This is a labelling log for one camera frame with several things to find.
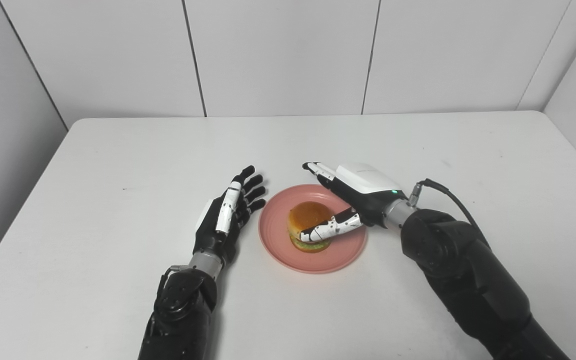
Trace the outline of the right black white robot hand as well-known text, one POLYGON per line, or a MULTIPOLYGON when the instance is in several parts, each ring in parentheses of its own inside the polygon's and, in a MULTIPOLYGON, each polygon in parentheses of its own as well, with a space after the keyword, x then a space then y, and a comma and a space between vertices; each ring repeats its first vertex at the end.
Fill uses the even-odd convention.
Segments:
POLYGON ((333 170, 322 162, 305 162, 302 168, 349 207, 300 231, 300 242, 319 243, 364 226, 400 228, 418 210, 397 183, 368 164, 341 164, 333 170))

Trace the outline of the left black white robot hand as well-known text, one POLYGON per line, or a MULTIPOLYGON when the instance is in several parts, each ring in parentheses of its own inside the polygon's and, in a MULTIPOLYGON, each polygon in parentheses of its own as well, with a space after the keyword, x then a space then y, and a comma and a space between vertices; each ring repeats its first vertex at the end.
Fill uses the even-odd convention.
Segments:
POLYGON ((221 196, 212 199, 195 232, 193 253, 210 253, 222 263, 233 262, 242 228, 254 212, 266 205, 265 179, 249 165, 242 169, 221 196))

